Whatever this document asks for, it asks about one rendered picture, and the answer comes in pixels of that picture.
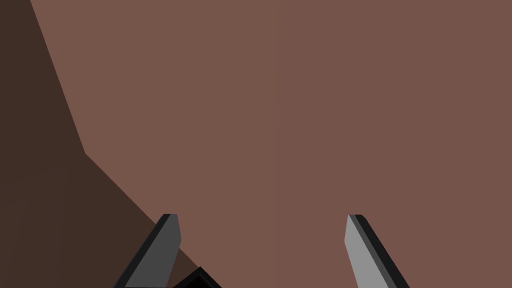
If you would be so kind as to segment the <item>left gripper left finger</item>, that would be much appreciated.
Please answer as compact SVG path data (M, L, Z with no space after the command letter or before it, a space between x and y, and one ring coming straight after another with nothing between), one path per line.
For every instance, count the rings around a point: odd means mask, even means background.
M177 214L163 214L113 288L165 288L181 244Z

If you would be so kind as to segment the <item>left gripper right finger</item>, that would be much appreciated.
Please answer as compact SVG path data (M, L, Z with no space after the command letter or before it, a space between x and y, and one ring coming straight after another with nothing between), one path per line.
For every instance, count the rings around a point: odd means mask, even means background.
M410 288L363 215L347 216L344 244L357 288Z

